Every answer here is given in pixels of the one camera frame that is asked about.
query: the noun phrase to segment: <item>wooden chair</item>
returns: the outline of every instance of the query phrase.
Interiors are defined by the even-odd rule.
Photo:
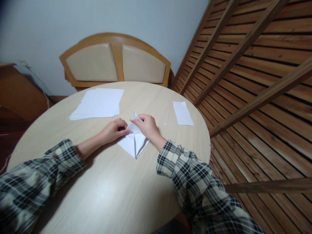
[[[117,81],[168,86],[171,63],[147,43],[120,33],[89,36],[60,57],[65,79],[77,91]]]

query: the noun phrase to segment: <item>diagonal wooden bar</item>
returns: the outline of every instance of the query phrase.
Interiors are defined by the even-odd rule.
[[[312,193],[312,178],[224,185],[228,193]]]
[[[234,125],[254,111],[260,109],[265,104],[269,103],[283,93],[288,92],[290,89],[304,82],[311,76],[312,57],[310,57],[300,66],[298,66],[294,72],[281,78],[274,85],[267,88],[263,93],[259,94],[252,101],[248,102],[245,106],[240,108],[236,113],[234,113],[223,122],[221,122],[219,125],[217,125],[215,128],[213,128],[210,132],[210,138],[213,138],[216,135],[220,134],[230,126]]]
[[[262,34],[267,26],[274,20],[274,18],[281,12],[289,0],[273,0],[272,3],[266,8],[261,17],[256,21],[252,29],[243,38],[241,43],[237,46],[235,51],[226,60],[224,65],[214,75],[209,84],[199,94],[194,101],[194,106],[198,107],[199,104],[206,98],[206,96],[217,86],[220,80],[223,79],[226,73],[236,64],[246,50],[255,42],[255,40]]]
[[[206,46],[202,50],[201,55],[196,61],[196,64],[194,65],[193,69],[191,70],[190,74],[188,75],[188,78],[185,81],[184,86],[182,87],[180,94],[183,95],[185,90],[188,88],[189,84],[192,82],[192,79],[200,69],[202,63],[206,59],[207,55],[209,54],[211,48],[217,41],[218,37],[220,36],[221,32],[223,31],[224,27],[228,23],[228,21],[231,19],[235,9],[237,8],[238,4],[240,3],[240,0],[231,0],[228,4],[222,18],[218,22],[217,26],[215,27],[211,37],[209,38],[209,41],[207,42]]]
[[[198,37],[199,37],[199,35],[201,34],[201,31],[202,31],[203,28],[205,27],[205,24],[206,24],[206,22],[207,22],[207,20],[208,20],[208,18],[209,18],[209,16],[210,16],[210,14],[211,14],[211,12],[212,12],[214,6],[215,6],[214,4],[215,4],[215,0],[210,0],[210,1],[209,1],[208,5],[207,5],[207,8],[206,8],[206,10],[205,10],[205,12],[204,12],[204,15],[202,16],[201,21],[200,21],[200,23],[199,23],[199,25],[198,25],[198,27],[197,27],[197,29],[196,29],[196,32],[195,32],[195,34],[194,34],[194,36],[193,36],[193,38],[192,38],[192,40],[191,40],[191,43],[190,43],[190,45],[189,45],[189,47],[188,47],[188,50],[187,50],[187,52],[185,53],[184,58],[183,58],[183,60],[182,60],[182,63],[180,64],[180,67],[179,67],[179,69],[178,69],[178,71],[177,71],[177,73],[176,73],[176,75],[175,75],[175,79],[173,80],[173,82],[172,82],[172,84],[171,84],[170,89],[172,89],[172,90],[174,89],[174,87],[175,87],[175,85],[176,85],[176,83],[177,83],[177,81],[178,81],[178,79],[179,79],[179,77],[180,77],[180,75],[181,75],[181,73],[182,73],[183,67],[184,67],[185,64],[186,64],[186,62],[187,62],[187,60],[188,60],[188,57],[189,57],[190,54],[192,53],[192,49],[193,49],[193,47],[194,47],[194,45],[195,45],[195,43],[196,43],[195,38],[198,38]]]

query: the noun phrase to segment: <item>white wall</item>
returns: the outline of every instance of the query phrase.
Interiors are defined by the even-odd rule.
[[[177,72],[208,0],[14,0],[0,13],[0,61],[25,60],[49,95],[76,90],[59,56],[95,33],[118,32],[150,44]],[[29,73],[17,66],[22,73]]]

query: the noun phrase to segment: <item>person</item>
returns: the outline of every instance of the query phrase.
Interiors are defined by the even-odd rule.
[[[234,196],[212,176],[211,167],[195,153],[166,140],[155,119],[139,115],[135,123],[157,148],[156,172],[172,179],[178,203],[193,233],[263,233]],[[0,177],[0,226],[3,233],[30,233],[57,190],[81,171],[100,146],[131,133],[122,119],[110,122],[94,137],[73,146],[69,139],[44,157],[16,166]]]

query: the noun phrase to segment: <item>sleeve cuff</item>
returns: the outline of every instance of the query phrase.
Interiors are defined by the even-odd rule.
[[[61,167],[67,173],[75,175],[86,167],[86,163],[79,157],[77,151],[72,145],[70,139],[66,139],[58,143],[45,153],[45,156],[58,158],[61,162]]]
[[[182,154],[183,148],[172,140],[168,140],[157,159],[156,171],[159,175],[171,178],[176,162]]]

